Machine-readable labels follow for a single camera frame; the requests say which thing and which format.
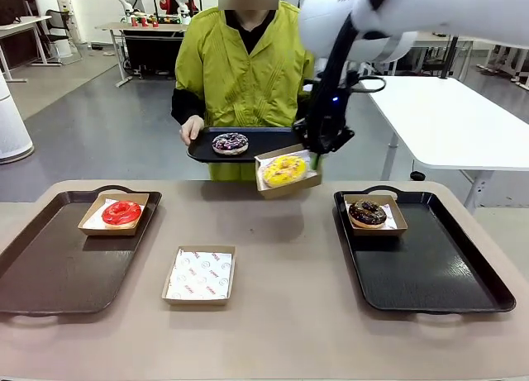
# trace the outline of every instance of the tray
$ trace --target tray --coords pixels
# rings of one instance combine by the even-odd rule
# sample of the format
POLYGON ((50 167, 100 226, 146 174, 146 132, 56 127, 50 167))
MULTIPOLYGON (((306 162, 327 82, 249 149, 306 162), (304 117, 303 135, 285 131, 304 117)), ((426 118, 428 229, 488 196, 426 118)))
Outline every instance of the tray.
POLYGON ((257 155, 299 144, 290 127, 210 127, 204 129, 188 148, 188 155, 198 162, 253 164, 257 155), (248 137, 248 150, 240 155, 219 155, 213 148, 213 139, 223 133, 241 133, 248 137))
POLYGON ((116 297, 161 193, 151 192, 135 236, 86 236, 79 221, 107 190, 59 193, 0 255, 0 312, 95 313, 116 297))
POLYGON ((516 300, 433 193, 378 186, 334 195, 360 288, 382 311, 508 312, 516 300), (401 237, 355 236, 343 196, 391 191, 406 219, 401 237))

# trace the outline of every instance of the person's right hand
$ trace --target person's right hand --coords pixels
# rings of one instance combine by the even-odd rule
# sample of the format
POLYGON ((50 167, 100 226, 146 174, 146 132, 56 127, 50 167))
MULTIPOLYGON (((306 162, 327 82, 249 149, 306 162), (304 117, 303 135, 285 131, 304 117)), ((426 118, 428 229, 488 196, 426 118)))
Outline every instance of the person's right hand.
POLYGON ((180 129, 180 138, 182 139, 185 145, 189 146, 191 144, 191 141, 197 138, 198 133, 203 128, 204 120, 198 115, 192 115, 182 125, 182 129, 180 129))

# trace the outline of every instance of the tray handle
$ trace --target tray handle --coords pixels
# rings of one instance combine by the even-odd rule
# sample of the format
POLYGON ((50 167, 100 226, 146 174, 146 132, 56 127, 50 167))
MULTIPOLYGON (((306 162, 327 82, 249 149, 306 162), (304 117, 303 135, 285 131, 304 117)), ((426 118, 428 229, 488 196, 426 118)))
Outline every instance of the tray handle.
POLYGON ((102 187, 94 189, 92 193, 96 193, 97 195, 99 195, 100 193, 104 191, 110 191, 111 189, 116 189, 117 191, 123 191, 124 193, 138 193, 137 191, 133 191, 130 188, 123 187, 122 185, 104 185, 102 187))
POLYGON ((368 193, 372 193, 374 191, 390 191, 392 193, 396 193, 397 194, 397 198, 398 198, 398 195, 404 193, 404 191, 401 191, 400 189, 395 188, 395 187, 391 187, 389 185, 375 185, 374 187, 369 187, 369 188, 365 189, 361 193, 368 194, 368 193))

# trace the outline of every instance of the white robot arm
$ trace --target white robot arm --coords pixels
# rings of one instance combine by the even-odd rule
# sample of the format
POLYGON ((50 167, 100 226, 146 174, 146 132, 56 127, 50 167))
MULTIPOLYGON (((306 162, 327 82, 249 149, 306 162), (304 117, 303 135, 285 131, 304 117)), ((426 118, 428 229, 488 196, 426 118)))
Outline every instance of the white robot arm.
POLYGON ((529 0, 305 0, 298 19, 302 42, 329 60, 307 115, 293 129, 318 155, 338 150, 354 135, 346 126, 347 100, 353 92, 366 92, 353 87, 362 79, 381 79, 350 74, 339 87, 347 60, 398 60, 419 30, 528 47, 529 26, 520 20, 527 5, 529 0))

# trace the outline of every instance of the red donut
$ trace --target red donut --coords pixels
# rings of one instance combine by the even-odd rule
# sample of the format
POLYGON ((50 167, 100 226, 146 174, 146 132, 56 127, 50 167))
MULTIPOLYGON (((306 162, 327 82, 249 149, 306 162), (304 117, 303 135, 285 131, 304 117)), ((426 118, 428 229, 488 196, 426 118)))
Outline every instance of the red donut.
POLYGON ((134 223, 141 215, 140 205, 129 201, 113 203, 102 213, 102 220, 110 227, 134 223))

